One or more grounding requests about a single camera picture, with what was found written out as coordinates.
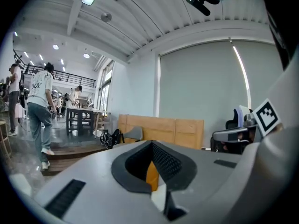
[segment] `ceiling beam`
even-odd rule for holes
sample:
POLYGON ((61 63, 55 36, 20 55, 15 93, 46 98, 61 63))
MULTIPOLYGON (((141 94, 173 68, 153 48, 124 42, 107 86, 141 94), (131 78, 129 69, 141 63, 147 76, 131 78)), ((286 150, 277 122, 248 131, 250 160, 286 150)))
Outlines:
POLYGON ((77 30, 72 33, 72 36, 68 36, 65 31, 65 27, 59 26, 57 24, 51 24, 43 21, 25 20, 19 27, 15 29, 15 31, 33 35, 46 35, 55 37, 57 39, 63 39, 65 42, 85 46, 89 50, 93 50, 96 53, 107 56, 123 65, 128 64, 127 56, 122 52, 116 50, 115 48, 109 46, 109 44, 77 30))
POLYGON ((67 35, 71 35, 72 31, 74 30, 81 7, 81 0, 73 0, 69 22, 67 25, 67 35))
POLYGON ((129 56, 128 62, 151 51, 163 55, 194 44, 224 40, 228 37, 274 44, 268 25, 239 20, 207 21, 175 30, 153 40, 129 56))

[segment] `railing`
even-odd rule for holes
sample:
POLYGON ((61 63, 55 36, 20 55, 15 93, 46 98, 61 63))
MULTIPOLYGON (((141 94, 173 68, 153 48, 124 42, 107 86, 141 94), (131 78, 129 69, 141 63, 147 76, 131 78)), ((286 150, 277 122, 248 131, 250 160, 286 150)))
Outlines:
MULTIPOLYGON (((22 72, 25 75, 33 76, 41 70, 44 70, 44 67, 33 66, 33 65, 24 65, 22 72)), ((93 79, 69 74, 66 72, 58 71, 58 70, 53 71, 52 75, 53 75, 54 80, 65 81, 65 82, 73 83, 76 85, 84 85, 84 86, 88 86, 88 87, 94 87, 94 83, 95 83, 95 80, 93 80, 93 79)))

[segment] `ceiling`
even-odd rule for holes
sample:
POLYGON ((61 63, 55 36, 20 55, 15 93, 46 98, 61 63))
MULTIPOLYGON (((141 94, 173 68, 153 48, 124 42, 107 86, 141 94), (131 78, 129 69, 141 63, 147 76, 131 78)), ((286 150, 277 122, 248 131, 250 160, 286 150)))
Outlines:
POLYGON ((42 52, 54 63, 63 57, 67 63, 76 60, 95 66, 95 57, 83 58, 85 49, 97 57, 125 61, 157 38, 194 24, 220 20, 268 23, 263 0, 224 0, 206 7, 210 16, 185 0, 95 0, 91 6, 81 0, 31 0, 16 19, 19 38, 15 45, 33 56, 42 52), (102 21, 103 13, 110 13, 112 20, 102 21), (52 48, 56 43, 61 47, 58 51, 52 48))

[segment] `black bag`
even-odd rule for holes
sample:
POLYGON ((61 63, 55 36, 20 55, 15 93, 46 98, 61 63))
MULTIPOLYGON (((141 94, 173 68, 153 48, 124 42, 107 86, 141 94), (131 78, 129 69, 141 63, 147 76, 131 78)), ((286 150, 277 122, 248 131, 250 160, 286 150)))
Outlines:
POLYGON ((109 134, 108 130, 103 130, 103 133, 100 136, 100 141, 107 149, 111 149, 115 144, 120 142, 121 131, 116 129, 113 134, 109 134))

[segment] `white sneaker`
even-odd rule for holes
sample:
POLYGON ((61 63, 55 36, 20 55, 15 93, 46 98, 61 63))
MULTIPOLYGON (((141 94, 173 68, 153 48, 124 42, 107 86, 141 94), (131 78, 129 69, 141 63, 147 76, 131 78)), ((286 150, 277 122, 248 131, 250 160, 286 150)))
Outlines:
POLYGON ((42 169, 48 169, 49 166, 50 166, 50 162, 49 161, 48 161, 48 163, 42 162, 42 169))
POLYGON ((47 155, 55 155, 54 152, 51 149, 42 148, 42 153, 47 155))
POLYGON ((8 136, 15 136, 15 135, 17 135, 17 132, 16 132, 16 131, 14 131, 14 132, 10 132, 10 131, 9 131, 9 133, 8 133, 8 136))

